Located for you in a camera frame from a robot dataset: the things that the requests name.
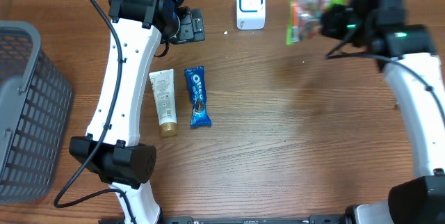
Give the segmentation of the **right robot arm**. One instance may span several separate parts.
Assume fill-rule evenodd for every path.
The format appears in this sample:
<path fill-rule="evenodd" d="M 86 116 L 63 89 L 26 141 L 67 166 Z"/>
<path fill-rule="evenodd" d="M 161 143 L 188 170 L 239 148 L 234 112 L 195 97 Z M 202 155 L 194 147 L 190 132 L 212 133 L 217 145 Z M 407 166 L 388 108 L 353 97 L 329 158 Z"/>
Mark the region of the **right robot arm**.
<path fill-rule="evenodd" d="M 321 32 L 378 63 L 412 146 L 414 178 L 386 200 L 348 207 L 331 223 L 444 222 L 444 82 L 428 29 L 407 24 L 404 0 L 350 0 L 323 13 Z"/>

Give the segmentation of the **white cream tube gold cap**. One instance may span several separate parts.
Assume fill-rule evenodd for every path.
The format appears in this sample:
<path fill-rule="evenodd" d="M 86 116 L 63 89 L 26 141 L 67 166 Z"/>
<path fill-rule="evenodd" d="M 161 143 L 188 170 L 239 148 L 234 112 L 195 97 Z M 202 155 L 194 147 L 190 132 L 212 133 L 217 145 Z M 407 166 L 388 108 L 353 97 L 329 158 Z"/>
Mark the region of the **white cream tube gold cap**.
<path fill-rule="evenodd" d="M 176 136 L 178 127 L 174 70 L 151 72 L 149 80 L 154 94 L 161 135 L 163 137 Z"/>

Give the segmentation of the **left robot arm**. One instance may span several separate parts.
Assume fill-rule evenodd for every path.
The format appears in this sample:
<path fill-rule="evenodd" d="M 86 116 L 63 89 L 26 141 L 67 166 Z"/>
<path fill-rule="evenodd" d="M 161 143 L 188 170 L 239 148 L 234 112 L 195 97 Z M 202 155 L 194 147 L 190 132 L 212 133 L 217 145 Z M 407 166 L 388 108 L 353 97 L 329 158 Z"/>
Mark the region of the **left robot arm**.
<path fill-rule="evenodd" d="M 140 142 L 140 112 L 149 67 L 159 45 L 205 39 L 199 9 L 185 0 L 108 0 L 102 14 L 111 32 L 108 63 L 97 108 L 70 154 L 107 184 L 124 212 L 124 223 L 160 223 L 162 211 L 150 186 L 156 149 Z"/>

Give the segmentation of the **blue Oreo cookie pack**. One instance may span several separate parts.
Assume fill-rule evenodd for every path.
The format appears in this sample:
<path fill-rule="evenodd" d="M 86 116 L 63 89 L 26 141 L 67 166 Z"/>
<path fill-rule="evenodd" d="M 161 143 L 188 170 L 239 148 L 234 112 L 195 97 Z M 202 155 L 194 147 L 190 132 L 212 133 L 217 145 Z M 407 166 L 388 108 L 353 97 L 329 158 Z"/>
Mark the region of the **blue Oreo cookie pack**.
<path fill-rule="evenodd" d="M 191 127 L 210 127 L 211 119 L 207 113 L 207 91 L 204 80 L 204 66 L 184 70 L 192 103 Z"/>

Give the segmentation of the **green snack bag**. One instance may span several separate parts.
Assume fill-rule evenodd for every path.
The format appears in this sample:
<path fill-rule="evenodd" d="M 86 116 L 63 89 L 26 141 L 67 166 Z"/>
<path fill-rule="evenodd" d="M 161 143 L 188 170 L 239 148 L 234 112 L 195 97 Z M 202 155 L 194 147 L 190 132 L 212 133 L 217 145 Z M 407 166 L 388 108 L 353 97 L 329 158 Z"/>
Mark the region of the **green snack bag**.
<path fill-rule="evenodd" d="M 289 22 L 286 44 L 314 37 L 321 27 L 321 16 L 333 5 L 344 5 L 345 0 L 289 0 Z"/>

